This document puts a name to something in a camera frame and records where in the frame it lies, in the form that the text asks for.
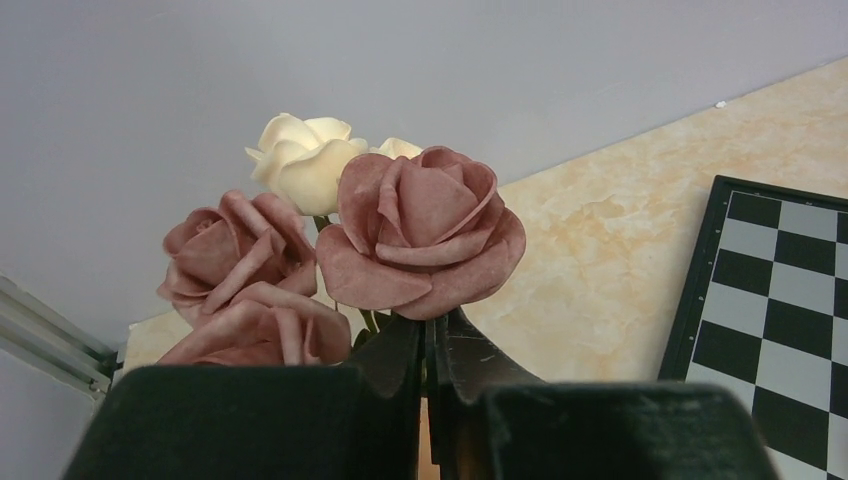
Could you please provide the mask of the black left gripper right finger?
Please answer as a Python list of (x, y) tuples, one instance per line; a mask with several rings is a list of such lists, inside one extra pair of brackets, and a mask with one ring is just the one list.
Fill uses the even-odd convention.
[(461, 310), (425, 334), (431, 451), (445, 479), (774, 479), (743, 405), (707, 384), (548, 382)]

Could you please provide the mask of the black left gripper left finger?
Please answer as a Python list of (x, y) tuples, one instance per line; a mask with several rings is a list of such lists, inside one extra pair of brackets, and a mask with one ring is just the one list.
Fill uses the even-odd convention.
[(413, 479), (421, 323), (337, 366), (148, 366), (100, 406), (68, 479)]

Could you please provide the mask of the pink rose stem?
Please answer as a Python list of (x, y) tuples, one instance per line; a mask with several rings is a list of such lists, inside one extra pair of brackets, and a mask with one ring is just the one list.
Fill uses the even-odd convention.
[(272, 193), (250, 199), (230, 190), (218, 206), (192, 211), (162, 247), (169, 264), (157, 294), (193, 327), (257, 282), (307, 297), (317, 292), (315, 251), (300, 211)]
[(346, 360), (347, 318), (304, 295), (255, 283), (158, 361), (160, 365), (310, 366)]
[(522, 222), (486, 164), (443, 146), (344, 168), (339, 223), (318, 235), (330, 298), (426, 321), (497, 292), (526, 250)]

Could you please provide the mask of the cream rose stem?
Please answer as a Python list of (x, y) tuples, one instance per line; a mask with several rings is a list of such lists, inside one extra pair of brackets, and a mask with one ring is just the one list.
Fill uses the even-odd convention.
[(257, 146), (245, 149), (255, 163), (251, 179), (289, 199), (303, 216), (334, 214), (344, 168), (368, 148), (351, 132), (351, 125), (334, 117), (302, 120), (280, 113), (267, 123)]
[(370, 147), (370, 153), (380, 154), (391, 159), (398, 157), (414, 158), (419, 155), (423, 149), (405, 140), (390, 137), (387, 138), (379, 147)]

